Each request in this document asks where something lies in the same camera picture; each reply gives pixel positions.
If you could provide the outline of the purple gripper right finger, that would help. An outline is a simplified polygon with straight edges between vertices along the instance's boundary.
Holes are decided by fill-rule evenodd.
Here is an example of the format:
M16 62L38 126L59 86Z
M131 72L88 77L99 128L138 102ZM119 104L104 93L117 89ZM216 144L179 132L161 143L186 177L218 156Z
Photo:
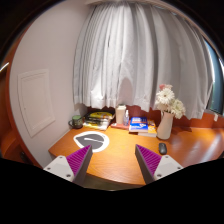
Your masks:
M135 155L146 184L182 169L182 166L171 156L160 156L140 145L135 146Z

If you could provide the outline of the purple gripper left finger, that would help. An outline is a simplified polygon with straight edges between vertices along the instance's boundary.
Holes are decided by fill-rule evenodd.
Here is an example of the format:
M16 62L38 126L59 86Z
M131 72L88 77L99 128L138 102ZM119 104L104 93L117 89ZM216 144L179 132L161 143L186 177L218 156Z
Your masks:
M69 156L58 156L44 170L81 186L92 157L92 146L85 146Z

